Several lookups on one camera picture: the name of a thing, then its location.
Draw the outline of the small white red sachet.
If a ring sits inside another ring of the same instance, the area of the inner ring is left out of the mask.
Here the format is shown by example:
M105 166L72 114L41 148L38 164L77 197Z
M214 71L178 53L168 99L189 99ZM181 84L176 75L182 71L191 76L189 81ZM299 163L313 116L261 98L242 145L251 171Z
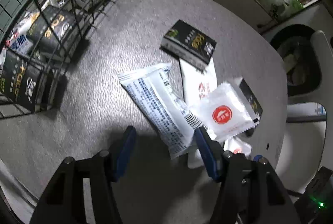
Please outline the small white red sachet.
M252 152L252 146L238 137L233 137L224 142L224 150L231 151L234 154L242 153L245 157L249 157Z

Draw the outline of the white sachet red logo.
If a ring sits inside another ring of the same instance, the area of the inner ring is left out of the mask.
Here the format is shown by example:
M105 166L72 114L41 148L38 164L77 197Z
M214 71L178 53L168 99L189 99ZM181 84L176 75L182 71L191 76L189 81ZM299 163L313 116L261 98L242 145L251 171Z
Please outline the white sachet red logo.
M215 141L225 141L256 126L256 115L234 83L223 82L193 108Z

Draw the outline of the white blue text packet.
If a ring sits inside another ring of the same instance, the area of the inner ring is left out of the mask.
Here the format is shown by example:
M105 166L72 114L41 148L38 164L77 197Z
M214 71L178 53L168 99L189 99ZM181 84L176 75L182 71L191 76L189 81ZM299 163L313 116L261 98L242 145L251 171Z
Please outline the white blue text packet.
M203 123L173 92L169 81L171 63L158 63L118 75L120 84L156 127L170 158L188 153L194 130Z

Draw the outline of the white long powder sachet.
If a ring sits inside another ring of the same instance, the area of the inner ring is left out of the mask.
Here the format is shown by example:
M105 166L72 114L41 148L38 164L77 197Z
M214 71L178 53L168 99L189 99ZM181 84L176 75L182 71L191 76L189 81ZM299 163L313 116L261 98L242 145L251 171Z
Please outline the white long powder sachet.
M181 58L179 59L179 65L181 68L185 103L192 114L197 116L197 114L193 112L193 108L196 108L201 99L206 98L209 93L217 88L217 76L213 58L211 58L209 65L203 72ZM195 169L203 165L201 154L193 139L188 153L187 166L189 169Z

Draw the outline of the orange snack packet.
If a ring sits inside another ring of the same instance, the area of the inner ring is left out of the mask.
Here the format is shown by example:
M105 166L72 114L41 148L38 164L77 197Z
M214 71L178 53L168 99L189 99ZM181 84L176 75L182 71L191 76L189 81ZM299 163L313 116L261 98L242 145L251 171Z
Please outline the orange snack packet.
M11 35L6 40L5 46L1 51L1 68L3 68L6 53L9 48L21 54L28 54L32 50L34 44L28 40L26 33L39 15L39 11L27 13L11 31Z

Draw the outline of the washing machine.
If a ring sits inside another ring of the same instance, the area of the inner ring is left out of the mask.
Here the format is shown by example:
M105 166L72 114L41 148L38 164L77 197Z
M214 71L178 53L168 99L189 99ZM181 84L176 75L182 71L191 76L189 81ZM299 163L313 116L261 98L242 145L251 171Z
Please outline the washing machine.
M322 81L319 59L311 44L316 31L324 32L332 47L332 14L322 3L307 7L262 33L283 59L289 97L310 93Z

